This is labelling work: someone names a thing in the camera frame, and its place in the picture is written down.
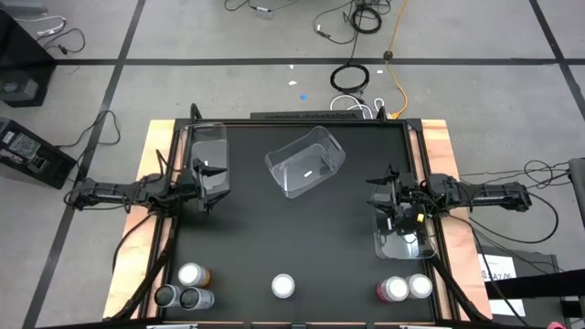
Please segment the white printed paper label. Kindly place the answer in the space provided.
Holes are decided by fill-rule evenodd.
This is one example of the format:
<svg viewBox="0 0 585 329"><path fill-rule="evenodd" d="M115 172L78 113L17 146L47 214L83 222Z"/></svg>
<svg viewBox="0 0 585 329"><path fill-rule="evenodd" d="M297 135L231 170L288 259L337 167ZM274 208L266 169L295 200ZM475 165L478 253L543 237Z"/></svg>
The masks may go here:
<svg viewBox="0 0 585 329"><path fill-rule="evenodd" d="M516 277L516 267L511 257L478 254L484 281L508 280Z"/></svg>

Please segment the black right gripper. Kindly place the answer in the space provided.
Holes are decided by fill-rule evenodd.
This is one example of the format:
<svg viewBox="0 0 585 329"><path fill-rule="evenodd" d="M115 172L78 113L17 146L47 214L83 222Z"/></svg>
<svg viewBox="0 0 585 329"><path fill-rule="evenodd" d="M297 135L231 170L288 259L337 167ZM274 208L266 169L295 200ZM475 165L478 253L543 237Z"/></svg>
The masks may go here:
<svg viewBox="0 0 585 329"><path fill-rule="evenodd" d="M386 186L397 180L397 201L372 199L370 205L384 212L387 216L396 215L426 215L429 210L429 197L424 193L418 183L411 176L399 175L390 165L380 178L367 179L368 184Z"/></svg>

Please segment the black power strip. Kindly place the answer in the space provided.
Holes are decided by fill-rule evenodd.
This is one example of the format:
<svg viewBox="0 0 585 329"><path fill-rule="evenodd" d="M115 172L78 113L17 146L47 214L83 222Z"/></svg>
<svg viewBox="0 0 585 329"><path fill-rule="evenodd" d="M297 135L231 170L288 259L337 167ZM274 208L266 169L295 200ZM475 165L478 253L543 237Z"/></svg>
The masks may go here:
<svg viewBox="0 0 585 329"><path fill-rule="evenodd" d="M363 113L359 110L348 111L276 111L276 112L253 112L251 120L363 120Z"/></svg>

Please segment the black flat bar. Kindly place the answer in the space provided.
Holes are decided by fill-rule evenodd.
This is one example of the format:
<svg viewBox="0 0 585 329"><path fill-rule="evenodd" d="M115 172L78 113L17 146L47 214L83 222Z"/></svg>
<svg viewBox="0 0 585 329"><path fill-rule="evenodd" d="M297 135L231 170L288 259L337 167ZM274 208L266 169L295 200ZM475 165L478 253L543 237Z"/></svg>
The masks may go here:
<svg viewBox="0 0 585 329"><path fill-rule="evenodd" d="M486 281L490 299L527 299L540 297L585 296L585 269L527 276L500 281Z"/></svg>

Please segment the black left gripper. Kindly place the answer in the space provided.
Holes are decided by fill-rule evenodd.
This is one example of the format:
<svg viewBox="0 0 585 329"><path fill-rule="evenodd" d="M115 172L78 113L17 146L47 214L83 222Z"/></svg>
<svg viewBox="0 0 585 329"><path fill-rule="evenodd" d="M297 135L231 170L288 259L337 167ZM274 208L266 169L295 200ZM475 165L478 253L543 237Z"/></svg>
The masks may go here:
<svg viewBox="0 0 585 329"><path fill-rule="evenodd" d="M226 168L209 166L199 158L196 158L195 172L187 167L183 167L176 178L175 191L177 200L181 203L196 202L200 212L209 213L219 201L230 193L230 190L203 196L200 175L214 176L225 173L226 171Z"/></svg>

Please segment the grey blue soda can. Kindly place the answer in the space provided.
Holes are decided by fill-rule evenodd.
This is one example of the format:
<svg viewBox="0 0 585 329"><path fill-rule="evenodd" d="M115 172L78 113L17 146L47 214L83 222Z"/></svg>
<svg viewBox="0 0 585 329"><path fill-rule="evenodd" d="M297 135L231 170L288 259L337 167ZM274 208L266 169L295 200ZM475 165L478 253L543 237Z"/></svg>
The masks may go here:
<svg viewBox="0 0 585 329"><path fill-rule="evenodd" d="M154 302L160 308L179 306L182 291L181 287L165 284L155 291Z"/></svg>
<svg viewBox="0 0 585 329"><path fill-rule="evenodd" d="M215 295L210 290L188 287L181 292L179 302L188 311L207 310L214 305Z"/></svg>

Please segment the black computer box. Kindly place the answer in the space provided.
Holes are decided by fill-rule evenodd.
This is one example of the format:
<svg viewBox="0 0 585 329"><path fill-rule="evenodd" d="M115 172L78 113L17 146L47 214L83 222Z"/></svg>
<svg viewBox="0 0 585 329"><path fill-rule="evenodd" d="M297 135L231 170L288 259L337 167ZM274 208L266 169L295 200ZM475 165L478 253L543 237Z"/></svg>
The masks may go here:
<svg viewBox="0 0 585 329"><path fill-rule="evenodd" d="M0 117L0 177L61 189L76 163L18 122Z"/></svg>

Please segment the pink white soda can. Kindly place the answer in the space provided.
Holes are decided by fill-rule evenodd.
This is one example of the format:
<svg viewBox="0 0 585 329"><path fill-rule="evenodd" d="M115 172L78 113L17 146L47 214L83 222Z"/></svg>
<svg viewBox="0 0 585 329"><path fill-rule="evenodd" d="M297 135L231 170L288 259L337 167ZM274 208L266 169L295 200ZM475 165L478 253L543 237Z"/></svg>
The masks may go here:
<svg viewBox="0 0 585 329"><path fill-rule="evenodd" d="M376 286L376 294L382 302L401 302L408 297L409 293L408 283L398 276L386 278Z"/></svg>
<svg viewBox="0 0 585 329"><path fill-rule="evenodd" d="M271 291L274 296L280 299L290 298L295 290L295 281L287 273L276 275L271 282Z"/></svg>

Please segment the dark grey cabinet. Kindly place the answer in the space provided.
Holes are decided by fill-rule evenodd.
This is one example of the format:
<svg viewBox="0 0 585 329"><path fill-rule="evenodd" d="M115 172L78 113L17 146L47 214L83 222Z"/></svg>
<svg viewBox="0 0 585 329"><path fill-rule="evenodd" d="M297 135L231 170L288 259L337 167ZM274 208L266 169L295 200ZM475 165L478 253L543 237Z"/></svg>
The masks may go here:
<svg viewBox="0 0 585 329"><path fill-rule="evenodd" d="M495 247L483 246L483 251L489 255L511 257L516 267L516 278L558 271L555 268L555 265L558 264L557 259L553 255L513 250L513 253L520 257L519 260L516 256L511 256ZM521 318L532 326L546 327L552 322L561 324L566 322L561 311L559 297L540 297L521 301L526 311L526 316ZM500 324L522 325L515 316L493 314L493 318L496 323Z"/></svg>

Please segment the black cabinet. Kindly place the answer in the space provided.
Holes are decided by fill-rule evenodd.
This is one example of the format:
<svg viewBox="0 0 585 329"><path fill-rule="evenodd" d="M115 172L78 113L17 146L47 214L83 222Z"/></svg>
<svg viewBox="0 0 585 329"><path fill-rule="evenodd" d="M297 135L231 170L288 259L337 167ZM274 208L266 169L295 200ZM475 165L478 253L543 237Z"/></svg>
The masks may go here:
<svg viewBox="0 0 585 329"><path fill-rule="evenodd" d="M0 101L12 108L44 102L57 61L0 9Z"/></svg>

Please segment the clear plastic bin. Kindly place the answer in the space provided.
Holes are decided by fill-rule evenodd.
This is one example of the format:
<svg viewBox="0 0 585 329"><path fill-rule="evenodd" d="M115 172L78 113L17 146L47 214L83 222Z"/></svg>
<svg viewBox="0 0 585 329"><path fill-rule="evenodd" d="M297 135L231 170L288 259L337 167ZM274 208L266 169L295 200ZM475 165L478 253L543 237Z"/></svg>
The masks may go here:
<svg viewBox="0 0 585 329"><path fill-rule="evenodd" d="M227 129L221 122L202 122L186 127L186 160L184 165L195 172L195 159L206 165L226 168L214 176L200 175L203 196L229 189L229 142Z"/></svg>
<svg viewBox="0 0 585 329"><path fill-rule="evenodd" d="M397 196L396 184L376 186L368 204L372 199L392 199L397 204ZM417 215L387 216L375 208L374 213L374 244L381 259L424 260L436 254L427 230L428 213L423 214L425 220L422 223L417 221Z"/></svg>
<svg viewBox="0 0 585 329"><path fill-rule="evenodd" d="M284 195L293 199L335 175L346 153L323 126L265 154L264 161Z"/></svg>

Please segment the white paper sheet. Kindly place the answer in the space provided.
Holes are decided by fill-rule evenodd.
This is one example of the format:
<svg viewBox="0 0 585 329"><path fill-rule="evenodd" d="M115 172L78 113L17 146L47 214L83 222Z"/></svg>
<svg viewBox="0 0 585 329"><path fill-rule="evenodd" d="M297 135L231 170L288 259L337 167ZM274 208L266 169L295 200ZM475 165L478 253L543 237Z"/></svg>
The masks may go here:
<svg viewBox="0 0 585 329"><path fill-rule="evenodd" d="M526 316L524 304L519 299L509 300L490 300L489 305L492 314L514 316L517 313L521 317Z"/></svg>

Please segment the grey metal post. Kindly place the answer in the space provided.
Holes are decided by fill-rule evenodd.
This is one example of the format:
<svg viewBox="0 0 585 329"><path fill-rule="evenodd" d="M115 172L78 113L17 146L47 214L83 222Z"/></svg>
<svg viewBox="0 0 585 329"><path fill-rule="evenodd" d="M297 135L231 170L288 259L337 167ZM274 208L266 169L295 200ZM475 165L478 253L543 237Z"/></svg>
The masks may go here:
<svg viewBox="0 0 585 329"><path fill-rule="evenodd" d="M585 158L569 160L569 175L585 228Z"/></svg>

